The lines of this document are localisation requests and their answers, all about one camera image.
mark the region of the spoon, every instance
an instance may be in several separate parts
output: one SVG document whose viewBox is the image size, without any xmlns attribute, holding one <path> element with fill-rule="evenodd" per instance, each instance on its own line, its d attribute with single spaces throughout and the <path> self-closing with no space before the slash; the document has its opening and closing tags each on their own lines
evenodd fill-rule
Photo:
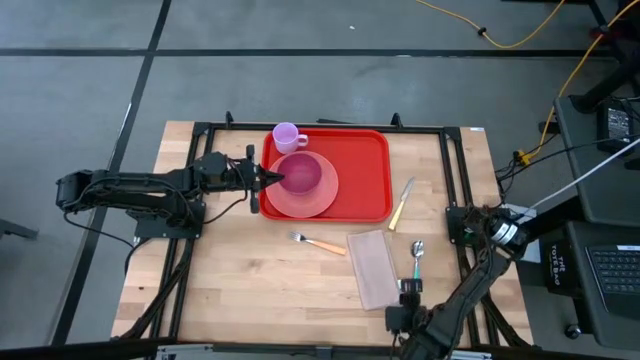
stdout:
<svg viewBox="0 0 640 360">
<path fill-rule="evenodd" d="M 413 255 L 413 258 L 415 259 L 415 264 L 413 266 L 413 278 L 419 279 L 420 265 L 418 264 L 418 261 L 420 260 L 420 257 L 424 255 L 424 242 L 422 240 L 418 240 L 411 245 L 411 255 Z"/>
</svg>

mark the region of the red tray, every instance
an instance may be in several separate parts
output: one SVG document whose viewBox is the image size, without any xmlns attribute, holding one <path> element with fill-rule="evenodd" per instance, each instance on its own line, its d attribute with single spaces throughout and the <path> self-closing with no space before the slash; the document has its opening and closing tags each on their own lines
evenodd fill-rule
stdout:
<svg viewBox="0 0 640 360">
<path fill-rule="evenodd" d="M 324 212 L 305 219 L 282 214 L 260 193 L 260 213 L 274 220 L 381 222 L 393 207 L 389 143 L 373 130 L 305 129 L 309 137 L 304 149 L 329 160 L 338 173 L 338 195 Z M 269 169 L 280 158 L 269 133 L 264 139 L 262 166 Z"/>
</svg>

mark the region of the white cable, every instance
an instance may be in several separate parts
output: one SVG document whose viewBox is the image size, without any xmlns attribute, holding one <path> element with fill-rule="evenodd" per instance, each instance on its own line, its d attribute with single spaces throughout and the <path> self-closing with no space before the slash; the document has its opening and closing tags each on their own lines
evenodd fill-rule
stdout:
<svg viewBox="0 0 640 360">
<path fill-rule="evenodd" d="M 622 150 L 618 151 L 617 153 L 609 156 L 606 160 L 604 160 L 603 162 L 601 162 L 600 164 L 596 165 L 593 167 L 593 169 L 589 170 L 586 174 L 580 176 L 579 178 L 573 180 L 572 182 L 570 182 L 567 186 L 563 187 L 562 189 L 554 192 L 553 194 L 547 196 L 546 198 L 538 201 L 537 203 L 533 204 L 533 206 L 531 206 L 530 208 L 528 208 L 524 213 L 522 213 L 523 216 L 526 216 L 527 213 L 535 208 L 537 208 L 538 206 L 540 206 L 540 204 L 547 202 L 551 199 L 553 199 L 554 197 L 560 195 L 561 193 L 563 193 L 564 191 L 566 191 L 567 189 L 571 188 L 572 186 L 574 186 L 575 184 L 579 183 L 580 181 L 586 179 L 589 175 L 593 174 L 594 172 L 596 172 L 598 169 L 600 169 L 601 167 L 607 165 L 611 160 L 617 158 L 618 156 L 620 156 L 620 154 L 626 152 L 627 150 L 631 149 L 632 147 L 634 147 L 636 144 L 640 143 L 640 138 L 636 139 L 636 141 L 632 142 L 631 144 L 625 146 Z"/>
</svg>

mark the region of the cup handle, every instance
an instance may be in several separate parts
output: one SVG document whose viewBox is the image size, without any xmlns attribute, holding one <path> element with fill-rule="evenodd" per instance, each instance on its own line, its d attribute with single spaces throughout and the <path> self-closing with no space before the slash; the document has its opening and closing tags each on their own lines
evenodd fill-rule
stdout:
<svg viewBox="0 0 640 360">
<path fill-rule="evenodd" d="M 309 144 L 309 137 L 307 135 L 298 135 L 298 146 L 307 146 Z"/>
</svg>

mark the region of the laptop keyboard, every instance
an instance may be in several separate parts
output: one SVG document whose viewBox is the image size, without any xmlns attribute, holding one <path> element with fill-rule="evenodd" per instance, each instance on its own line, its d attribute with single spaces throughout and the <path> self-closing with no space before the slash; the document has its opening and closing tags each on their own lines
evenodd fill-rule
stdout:
<svg viewBox="0 0 640 360">
<path fill-rule="evenodd" d="M 594 246 L 588 251 L 603 293 L 640 295 L 640 246 Z"/>
</svg>

